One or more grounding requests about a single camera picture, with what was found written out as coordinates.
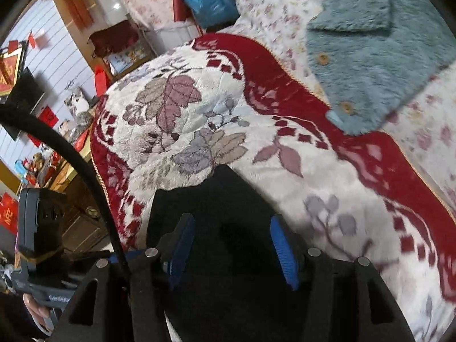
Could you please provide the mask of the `person's left hand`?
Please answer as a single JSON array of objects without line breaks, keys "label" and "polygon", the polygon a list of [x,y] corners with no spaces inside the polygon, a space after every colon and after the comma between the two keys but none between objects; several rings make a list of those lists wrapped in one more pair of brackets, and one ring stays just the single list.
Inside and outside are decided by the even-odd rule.
[{"label": "person's left hand", "polygon": [[50,318],[50,310],[38,304],[31,294],[23,294],[23,302],[34,321],[43,328],[47,328],[46,320]]}]

